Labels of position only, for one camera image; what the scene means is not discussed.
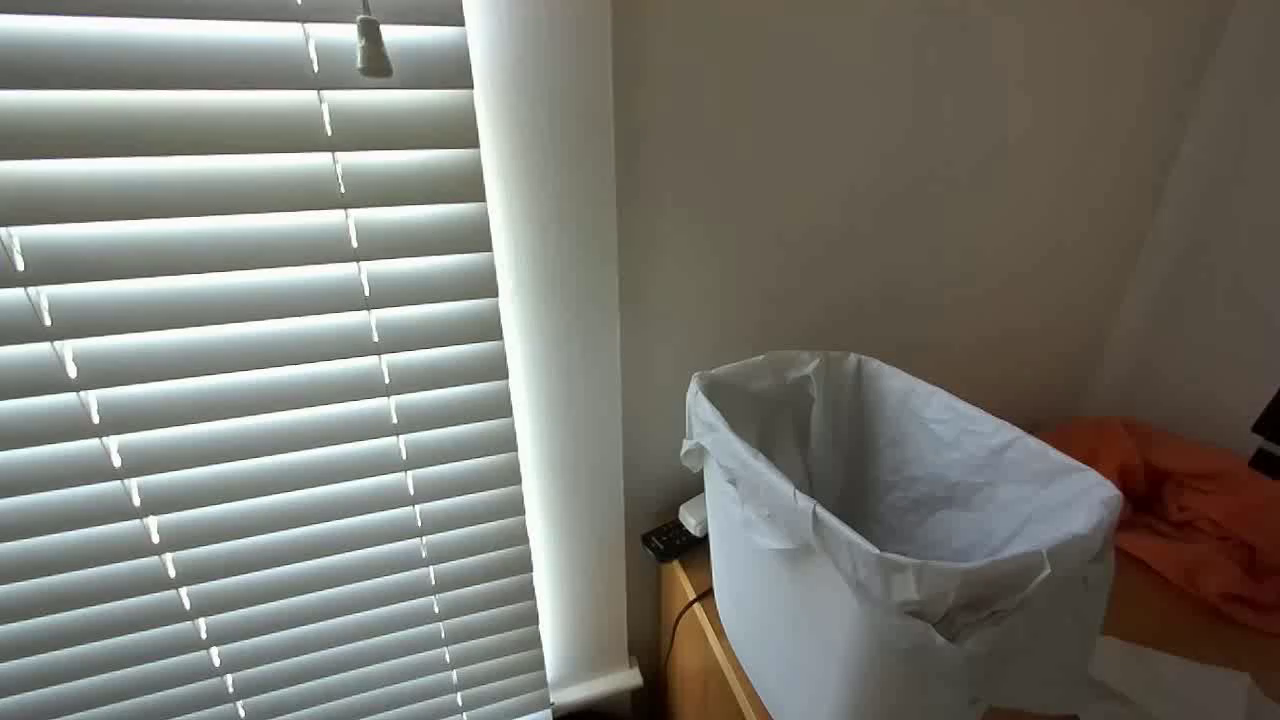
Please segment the small white cloth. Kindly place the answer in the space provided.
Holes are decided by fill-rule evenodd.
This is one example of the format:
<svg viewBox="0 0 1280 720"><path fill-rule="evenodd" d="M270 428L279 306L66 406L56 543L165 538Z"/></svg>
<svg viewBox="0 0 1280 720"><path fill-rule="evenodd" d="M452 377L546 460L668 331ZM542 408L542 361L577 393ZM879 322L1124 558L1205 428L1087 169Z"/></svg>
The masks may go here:
<svg viewBox="0 0 1280 720"><path fill-rule="evenodd" d="M1080 720L1280 720L1280 706L1236 668L1104 636L1087 661Z"/></svg>

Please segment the small black device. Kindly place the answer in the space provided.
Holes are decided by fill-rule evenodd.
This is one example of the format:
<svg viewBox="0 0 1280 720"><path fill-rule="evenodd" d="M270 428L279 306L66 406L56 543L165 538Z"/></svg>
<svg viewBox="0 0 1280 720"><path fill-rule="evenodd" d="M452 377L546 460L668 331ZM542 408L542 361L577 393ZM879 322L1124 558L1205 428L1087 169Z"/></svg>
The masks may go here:
<svg viewBox="0 0 1280 720"><path fill-rule="evenodd" d="M696 549L696 538L692 538L678 520L668 520L668 525L644 531L644 549L649 549L660 566L668 566L668 559L692 551L692 549Z"/></svg>

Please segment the white trash bin with liner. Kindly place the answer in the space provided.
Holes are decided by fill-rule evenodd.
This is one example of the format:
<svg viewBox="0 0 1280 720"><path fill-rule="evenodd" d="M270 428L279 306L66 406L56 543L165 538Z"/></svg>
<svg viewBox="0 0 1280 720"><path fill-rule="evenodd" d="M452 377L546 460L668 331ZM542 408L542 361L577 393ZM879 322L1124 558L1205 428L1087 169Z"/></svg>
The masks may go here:
<svg viewBox="0 0 1280 720"><path fill-rule="evenodd" d="M771 720L1073 715L1119 492L1023 428L854 351L688 380L711 595Z"/></svg>

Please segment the wooden dresser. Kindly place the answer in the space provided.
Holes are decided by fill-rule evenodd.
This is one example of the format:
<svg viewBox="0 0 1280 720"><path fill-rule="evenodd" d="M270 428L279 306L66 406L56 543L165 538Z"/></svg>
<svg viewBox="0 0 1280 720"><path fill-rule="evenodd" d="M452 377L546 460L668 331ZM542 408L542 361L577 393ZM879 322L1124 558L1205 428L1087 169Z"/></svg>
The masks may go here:
<svg viewBox="0 0 1280 720"><path fill-rule="evenodd" d="M660 567L660 624L668 720L766 720L764 700L722 640L709 551L692 551ZM1209 613L1129 558L1114 559L1109 636L1184 661L1236 668L1280 706L1274 636L1247 631Z"/></svg>

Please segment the white window blinds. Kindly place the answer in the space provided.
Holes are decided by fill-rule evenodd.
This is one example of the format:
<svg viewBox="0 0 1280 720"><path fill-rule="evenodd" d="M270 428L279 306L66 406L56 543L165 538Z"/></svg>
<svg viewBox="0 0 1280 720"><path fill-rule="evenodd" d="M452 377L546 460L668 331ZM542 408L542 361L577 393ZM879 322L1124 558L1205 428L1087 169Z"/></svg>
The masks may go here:
<svg viewBox="0 0 1280 720"><path fill-rule="evenodd" d="M546 706L458 0L0 0L0 720Z"/></svg>

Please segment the orange towel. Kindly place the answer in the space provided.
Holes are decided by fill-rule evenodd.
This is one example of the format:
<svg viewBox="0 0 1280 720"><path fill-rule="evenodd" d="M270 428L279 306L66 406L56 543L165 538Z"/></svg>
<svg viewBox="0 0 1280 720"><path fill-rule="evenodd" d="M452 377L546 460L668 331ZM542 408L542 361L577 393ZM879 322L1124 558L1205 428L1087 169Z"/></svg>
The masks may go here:
<svg viewBox="0 0 1280 720"><path fill-rule="evenodd" d="M1136 421L1060 421L1050 450L1124 496L1114 543L1184 595L1280 631L1280 483L1247 460Z"/></svg>

